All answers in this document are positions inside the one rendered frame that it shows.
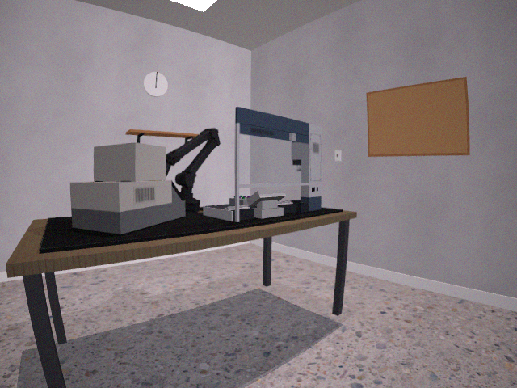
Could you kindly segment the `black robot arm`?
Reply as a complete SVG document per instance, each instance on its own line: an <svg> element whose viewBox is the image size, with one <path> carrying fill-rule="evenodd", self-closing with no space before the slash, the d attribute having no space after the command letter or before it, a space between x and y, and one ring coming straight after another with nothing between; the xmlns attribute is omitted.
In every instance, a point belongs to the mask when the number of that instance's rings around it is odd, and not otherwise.
<svg viewBox="0 0 517 388"><path fill-rule="evenodd" d="M218 133L218 129L216 128L205 129L200 132L198 136L192 138L178 149L175 149L166 155L166 172L168 173L170 166L174 166L175 163L179 162L180 159L183 158L183 156L207 141L203 149L196 155L191 164L184 171L175 176L175 182L182 186L180 193L185 201L196 201L196 198L193 198L193 193L191 193L191 188L193 188L193 184L195 182L196 172L213 149L220 145Z"/></svg>

